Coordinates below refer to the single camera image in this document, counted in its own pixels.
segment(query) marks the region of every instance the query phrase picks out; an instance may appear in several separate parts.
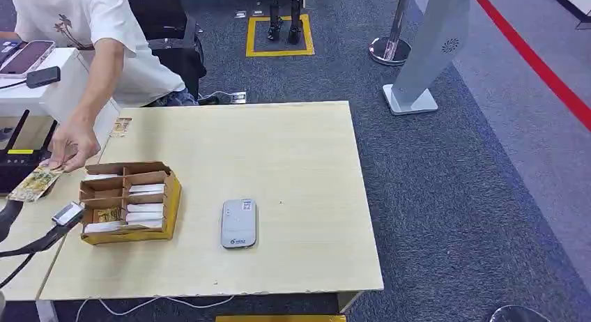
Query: table leg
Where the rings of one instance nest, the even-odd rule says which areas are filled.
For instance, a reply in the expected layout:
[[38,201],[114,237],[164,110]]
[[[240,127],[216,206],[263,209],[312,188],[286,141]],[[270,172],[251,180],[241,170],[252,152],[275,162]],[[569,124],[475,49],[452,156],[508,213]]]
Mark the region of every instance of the table leg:
[[358,292],[341,292],[337,293],[337,301],[339,301],[339,312],[345,314],[346,310],[357,300],[363,291]]
[[35,306],[37,306],[39,322],[58,322],[53,301],[37,300],[35,301]]

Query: floor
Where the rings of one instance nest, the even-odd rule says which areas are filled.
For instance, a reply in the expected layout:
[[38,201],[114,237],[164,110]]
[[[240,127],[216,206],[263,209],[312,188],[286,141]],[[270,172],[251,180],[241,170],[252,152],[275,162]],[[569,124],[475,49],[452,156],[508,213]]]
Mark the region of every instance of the floor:
[[[14,15],[4,1],[0,30],[9,30]],[[591,105],[591,31],[575,31],[576,19],[554,0],[491,2]],[[186,4],[204,29],[202,93],[246,90],[251,102],[349,100],[385,282],[352,307],[349,321],[486,321],[511,303],[552,321],[591,321],[591,133],[476,3],[468,45],[431,87],[440,110],[402,117],[389,113],[381,94],[398,70],[367,56],[368,43],[389,31],[396,0],[307,0],[316,54],[277,58],[245,57],[247,20],[233,12],[255,9],[254,0]],[[425,5],[414,0],[407,11],[403,37],[411,42]],[[123,311],[138,302],[108,304]],[[80,303],[57,302],[60,319],[73,321]],[[28,321],[28,305],[11,302],[8,316]],[[80,321],[336,309],[331,294],[272,296],[203,311],[157,301],[117,318],[90,302]]]

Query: gray device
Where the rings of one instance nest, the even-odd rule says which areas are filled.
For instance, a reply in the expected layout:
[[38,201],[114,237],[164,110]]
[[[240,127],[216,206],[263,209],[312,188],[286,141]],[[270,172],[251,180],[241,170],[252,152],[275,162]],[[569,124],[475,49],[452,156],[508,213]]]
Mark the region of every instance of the gray device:
[[256,203],[234,199],[222,208],[222,246],[227,249],[251,247],[256,242]]

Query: person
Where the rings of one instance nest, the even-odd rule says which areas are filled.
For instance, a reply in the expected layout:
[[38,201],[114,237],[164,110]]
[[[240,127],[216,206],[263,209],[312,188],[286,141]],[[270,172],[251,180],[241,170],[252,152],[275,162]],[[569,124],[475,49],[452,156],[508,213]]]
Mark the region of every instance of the person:
[[75,47],[90,65],[84,94],[52,138],[50,168],[73,171],[100,151],[93,125],[111,97],[122,107],[198,105],[181,77],[152,55],[128,0],[13,3],[15,30],[0,32],[0,38]]

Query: white t-shirt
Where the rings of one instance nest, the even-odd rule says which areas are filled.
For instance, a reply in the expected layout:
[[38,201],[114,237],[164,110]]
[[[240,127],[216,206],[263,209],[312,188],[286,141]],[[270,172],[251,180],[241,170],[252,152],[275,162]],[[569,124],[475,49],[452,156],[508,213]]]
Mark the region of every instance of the white t-shirt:
[[125,45],[123,72],[114,99],[123,107],[140,107],[172,91],[182,91],[180,76],[152,55],[128,0],[13,0],[15,32],[24,41],[51,40],[76,47],[87,61],[102,38]]

